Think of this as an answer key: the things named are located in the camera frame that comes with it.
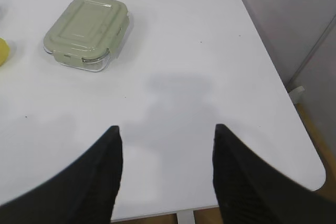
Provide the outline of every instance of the white table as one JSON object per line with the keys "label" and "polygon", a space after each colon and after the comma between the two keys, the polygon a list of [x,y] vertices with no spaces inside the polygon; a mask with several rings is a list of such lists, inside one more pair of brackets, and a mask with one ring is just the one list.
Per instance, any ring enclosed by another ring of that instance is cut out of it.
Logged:
{"label": "white table", "polygon": [[0,0],[0,203],[54,176],[111,125],[121,127],[113,219],[217,204],[216,123],[301,185],[323,165],[241,0],[120,0],[133,28],[100,73],[58,64],[42,40],[72,0]]}

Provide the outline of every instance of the container lid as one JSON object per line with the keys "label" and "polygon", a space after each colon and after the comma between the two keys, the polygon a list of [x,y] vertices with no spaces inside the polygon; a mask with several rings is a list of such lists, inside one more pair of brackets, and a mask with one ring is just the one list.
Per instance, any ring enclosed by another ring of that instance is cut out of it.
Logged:
{"label": "container lid", "polygon": [[105,55],[128,11],[115,0],[74,0],[44,38],[46,51],[93,60]]}

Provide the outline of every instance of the glass food container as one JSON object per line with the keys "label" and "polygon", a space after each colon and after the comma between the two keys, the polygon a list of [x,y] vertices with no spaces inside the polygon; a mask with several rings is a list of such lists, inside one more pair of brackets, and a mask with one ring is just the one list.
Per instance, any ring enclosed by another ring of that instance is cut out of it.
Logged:
{"label": "glass food container", "polygon": [[128,10],[115,0],[74,0],[44,38],[44,49],[62,65],[103,70],[129,25]]}

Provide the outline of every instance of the yellow fruit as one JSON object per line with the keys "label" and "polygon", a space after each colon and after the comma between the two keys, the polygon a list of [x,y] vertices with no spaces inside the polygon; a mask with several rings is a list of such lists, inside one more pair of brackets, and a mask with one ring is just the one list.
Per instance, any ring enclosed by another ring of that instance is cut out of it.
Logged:
{"label": "yellow fruit", "polygon": [[9,55],[10,48],[6,41],[0,38],[0,66],[5,62]]}

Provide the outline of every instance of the white cabinet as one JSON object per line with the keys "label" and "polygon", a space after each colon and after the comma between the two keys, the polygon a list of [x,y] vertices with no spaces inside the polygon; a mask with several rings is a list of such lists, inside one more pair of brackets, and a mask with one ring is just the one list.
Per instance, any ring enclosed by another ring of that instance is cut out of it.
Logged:
{"label": "white cabinet", "polygon": [[336,13],[336,0],[243,0],[284,83]]}
{"label": "white cabinet", "polygon": [[305,92],[302,103],[336,156],[336,27],[307,63],[295,84]]}

